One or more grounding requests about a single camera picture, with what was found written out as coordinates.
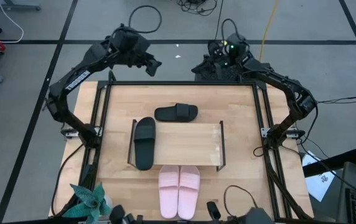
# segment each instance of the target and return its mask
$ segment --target succulent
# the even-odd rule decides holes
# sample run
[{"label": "succulent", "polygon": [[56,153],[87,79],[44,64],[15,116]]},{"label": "succulent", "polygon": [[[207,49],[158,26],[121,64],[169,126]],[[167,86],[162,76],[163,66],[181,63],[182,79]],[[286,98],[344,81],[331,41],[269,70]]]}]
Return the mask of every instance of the succulent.
[{"label": "succulent", "polygon": [[98,221],[100,215],[109,215],[111,208],[106,204],[104,199],[105,191],[102,183],[97,185],[93,191],[85,187],[70,184],[74,190],[74,194],[82,201],[78,205],[67,210],[63,217],[78,218],[87,217],[86,223],[91,224]]}]

